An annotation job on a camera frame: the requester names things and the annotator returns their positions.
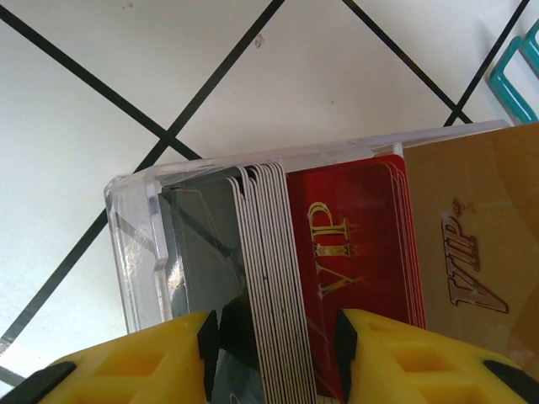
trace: black rubber pad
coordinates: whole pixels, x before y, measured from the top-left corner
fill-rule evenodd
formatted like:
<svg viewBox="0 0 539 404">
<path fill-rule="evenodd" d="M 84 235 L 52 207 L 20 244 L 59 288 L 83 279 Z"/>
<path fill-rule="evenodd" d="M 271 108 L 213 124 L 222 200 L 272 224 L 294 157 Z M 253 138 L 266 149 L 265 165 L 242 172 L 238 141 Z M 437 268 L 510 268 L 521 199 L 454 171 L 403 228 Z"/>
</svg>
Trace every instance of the black rubber pad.
<svg viewBox="0 0 539 404">
<path fill-rule="evenodd" d="M 485 360 L 484 365 L 528 404 L 539 404 L 539 383 L 524 370 L 495 360 Z"/>
<path fill-rule="evenodd" d="M 61 362 L 39 370 L 0 399 L 0 404 L 37 404 L 76 368 L 73 362 Z"/>
<path fill-rule="evenodd" d="M 222 349 L 249 368 L 259 370 L 253 317 L 247 299 L 240 296 L 223 307 L 219 336 Z"/>
<path fill-rule="evenodd" d="M 219 327 L 217 313 L 212 311 L 197 334 L 199 356 L 204 360 L 204 391 L 207 401 L 211 401 L 211 391 L 216 377 L 217 355 L 219 354 Z"/>
<path fill-rule="evenodd" d="M 337 313 L 334 346 L 344 400 L 348 402 L 348 399 L 350 398 L 350 389 L 352 387 L 350 366 L 352 360 L 355 359 L 357 331 L 342 310 L 339 310 Z"/>
</svg>

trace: teal handle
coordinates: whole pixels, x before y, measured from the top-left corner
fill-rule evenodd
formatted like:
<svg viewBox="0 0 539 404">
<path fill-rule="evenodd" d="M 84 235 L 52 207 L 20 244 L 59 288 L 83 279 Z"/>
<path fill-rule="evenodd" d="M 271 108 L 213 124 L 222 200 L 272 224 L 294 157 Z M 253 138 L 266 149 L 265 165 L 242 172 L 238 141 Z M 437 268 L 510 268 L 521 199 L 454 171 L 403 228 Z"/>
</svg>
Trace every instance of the teal handle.
<svg viewBox="0 0 539 404">
<path fill-rule="evenodd" d="M 539 78 L 539 44 L 537 44 L 537 32 L 539 32 L 539 19 L 528 31 L 522 45 L 520 46 L 520 53 L 530 65 L 530 68 Z"/>
<path fill-rule="evenodd" d="M 488 84 L 511 117 L 521 124 L 529 124 L 538 121 L 537 115 L 504 74 L 505 68 L 519 50 L 522 42 L 523 40 L 520 36 L 513 38 L 496 66 L 494 66 L 492 73 L 490 73 Z"/>
</svg>

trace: floor tile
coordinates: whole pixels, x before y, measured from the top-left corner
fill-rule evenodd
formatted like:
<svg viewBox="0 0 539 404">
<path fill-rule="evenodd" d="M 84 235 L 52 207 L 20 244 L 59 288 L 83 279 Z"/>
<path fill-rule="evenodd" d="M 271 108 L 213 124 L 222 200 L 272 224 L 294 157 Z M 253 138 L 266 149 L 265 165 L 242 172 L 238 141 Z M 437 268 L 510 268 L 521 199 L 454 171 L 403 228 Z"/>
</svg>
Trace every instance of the floor tile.
<svg viewBox="0 0 539 404">
<path fill-rule="evenodd" d="M 270 0 L 1 0 L 168 127 Z"/>
<path fill-rule="evenodd" d="M 340 1 L 287 0 L 180 137 L 214 157 L 438 127 L 449 113 Z"/>
<path fill-rule="evenodd" d="M 516 0 L 355 2 L 454 102 L 519 4 Z M 531 26 L 537 17 L 539 2 L 531 1 L 517 28 Z"/>
<path fill-rule="evenodd" d="M 4 24 L 0 52 L 3 333 L 157 138 Z"/>
<path fill-rule="evenodd" d="M 125 333 L 107 227 L 0 357 L 0 366 L 28 377 L 62 356 Z"/>
<path fill-rule="evenodd" d="M 3 397 L 6 394 L 8 394 L 11 391 L 11 389 L 13 389 L 12 386 L 7 385 L 6 383 L 0 381 L 0 397 Z"/>
</svg>

